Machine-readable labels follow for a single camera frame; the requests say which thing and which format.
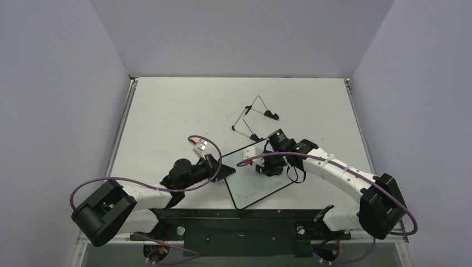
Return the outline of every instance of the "bolt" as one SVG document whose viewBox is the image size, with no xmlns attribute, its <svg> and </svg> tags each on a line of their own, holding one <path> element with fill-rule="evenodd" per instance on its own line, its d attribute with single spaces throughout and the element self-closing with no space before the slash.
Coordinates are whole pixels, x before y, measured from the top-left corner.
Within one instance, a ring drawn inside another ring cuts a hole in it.
<svg viewBox="0 0 472 267">
<path fill-rule="evenodd" d="M 185 228 L 183 226 L 177 227 L 177 234 L 183 235 L 185 233 Z"/>
</svg>

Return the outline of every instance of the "metal bracket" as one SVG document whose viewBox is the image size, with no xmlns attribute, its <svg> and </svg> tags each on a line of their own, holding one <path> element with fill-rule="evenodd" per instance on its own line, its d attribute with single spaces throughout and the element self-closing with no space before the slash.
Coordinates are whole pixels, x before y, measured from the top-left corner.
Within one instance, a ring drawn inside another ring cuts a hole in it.
<svg viewBox="0 0 472 267">
<path fill-rule="evenodd" d="M 254 103 L 257 101 L 257 99 L 260 99 L 260 101 L 262 102 L 262 104 L 264 105 L 265 107 L 265 112 L 262 112 L 262 111 L 259 111 L 259 110 L 256 110 L 253 108 L 253 105 Z M 241 135 L 244 135 L 246 137 L 248 137 L 249 139 L 253 140 L 253 141 L 260 141 L 260 140 L 263 140 L 263 138 L 259 138 L 259 136 L 257 136 L 252 130 L 251 128 L 249 127 L 248 123 L 246 122 L 246 120 L 244 119 L 246 117 L 246 115 L 251 111 L 255 111 L 257 113 L 261 113 L 262 115 L 268 117 L 268 118 L 271 118 L 273 120 L 276 120 L 278 121 L 279 120 L 279 115 L 277 115 L 277 113 L 272 113 L 266 106 L 266 103 L 264 103 L 264 101 L 262 100 L 262 98 L 260 97 L 260 95 L 256 96 L 254 101 L 251 103 L 251 105 L 249 106 L 246 106 L 244 107 L 243 109 L 243 112 L 241 112 L 241 114 L 239 115 L 238 119 L 236 120 L 236 122 L 233 124 L 233 126 L 231 126 L 231 130 L 241 134 Z M 238 124 L 239 120 L 242 120 L 244 122 L 244 124 L 246 125 L 246 127 L 249 129 L 249 131 L 251 132 L 251 135 L 247 135 L 246 133 L 243 133 L 243 132 L 240 132 L 238 130 L 236 130 L 236 124 Z"/>
</svg>

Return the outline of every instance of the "handwriting on whiteboard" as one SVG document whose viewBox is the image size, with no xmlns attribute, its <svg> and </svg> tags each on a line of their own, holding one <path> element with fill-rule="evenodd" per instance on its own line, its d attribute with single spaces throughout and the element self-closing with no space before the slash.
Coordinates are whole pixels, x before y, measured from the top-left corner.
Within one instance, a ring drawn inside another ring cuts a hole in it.
<svg viewBox="0 0 472 267">
<path fill-rule="evenodd" d="M 263 184 L 259 184 L 259 185 L 254 183 L 253 191 L 248 192 L 246 194 L 238 194 L 239 202 L 241 202 L 242 204 L 246 204 L 248 200 L 251 200 L 252 197 L 258 195 L 260 192 L 269 191 L 269 193 L 271 193 L 281 186 L 282 186 L 281 180 L 274 181 L 274 179 L 270 179 L 269 181 Z"/>
</svg>

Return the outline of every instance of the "gray wall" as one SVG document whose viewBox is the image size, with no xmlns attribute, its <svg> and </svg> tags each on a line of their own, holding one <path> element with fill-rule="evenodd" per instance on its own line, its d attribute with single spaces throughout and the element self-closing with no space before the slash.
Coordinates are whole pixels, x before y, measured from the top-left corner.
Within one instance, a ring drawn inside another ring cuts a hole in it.
<svg viewBox="0 0 472 267">
<path fill-rule="evenodd" d="M 67 266 L 68 197 L 105 172 L 129 79 L 87 0 L 1 2 L 0 265 Z"/>
<path fill-rule="evenodd" d="M 415 266 L 472 260 L 471 13 L 470 0 L 396 0 L 352 77 L 376 171 L 420 224 Z"/>
<path fill-rule="evenodd" d="M 393 0 L 91 0 L 132 76 L 350 77 Z"/>
</svg>

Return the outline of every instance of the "white table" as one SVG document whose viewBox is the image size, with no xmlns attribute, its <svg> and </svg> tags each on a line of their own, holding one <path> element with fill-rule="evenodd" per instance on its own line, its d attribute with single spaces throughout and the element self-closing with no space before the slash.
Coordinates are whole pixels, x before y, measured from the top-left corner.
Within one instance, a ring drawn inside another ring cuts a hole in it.
<svg viewBox="0 0 472 267">
<path fill-rule="evenodd" d="M 282 128 L 296 141 L 308 139 L 351 166 L 371 171 L 343 79 L 142 77 L 132 96 L 111 176 L 158 184 L 177 159 L 197 161 L 186 140 L 192 134 L 210 138 L 224 154 L 251 144 L 230 127 L 256 95 L 280 116 L 274 121 L 250 112 L 247 121 L 259 137 Z M 255 108 L 264 110 L 260 102 Z M 247 131 L 242 122 L 237 128 Z M 215 150 L 210 151 L 218 158 Z M 185 194 L 176 207 L 234 208 L 224 181 Z M 308 175 L 304 183 L 289 185 L 249 209 L 322 209 L 331 204 L 357 205 L 335 186 Z"/>
</svg>

